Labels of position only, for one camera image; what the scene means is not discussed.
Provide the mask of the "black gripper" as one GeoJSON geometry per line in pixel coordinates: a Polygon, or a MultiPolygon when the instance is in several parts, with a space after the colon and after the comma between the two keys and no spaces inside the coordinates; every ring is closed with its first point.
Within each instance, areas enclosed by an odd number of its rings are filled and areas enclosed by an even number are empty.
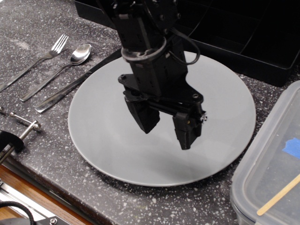
{"type": "Polygon", "coordinates": [[[188,68],[181,39],[164,39],[157,48],[144,52],[122,48],[121,54],[132,73],[121,75],[119,82],[140,129],[148,134],[160,121],[159,111],[174,115],[181,149],[190,149],[202,134],[206,112],[201,106],[203,96],[186,81],[188,68]]]}

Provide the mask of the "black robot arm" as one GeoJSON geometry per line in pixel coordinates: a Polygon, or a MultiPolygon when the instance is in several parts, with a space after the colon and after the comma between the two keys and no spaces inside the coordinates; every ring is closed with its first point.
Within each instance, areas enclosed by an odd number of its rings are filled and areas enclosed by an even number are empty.
{"type": "Polygon", "coordinates": [[[121,40],[121,55],[132,73],[121,75],[127,107],[141,130],[149,133],[161,112],[172,115],[183,150],[201,135],[206,119],[203,96],[186,81],[189,63],[177,31],[175,0],[110,0],[108,11],[121,40]]]}

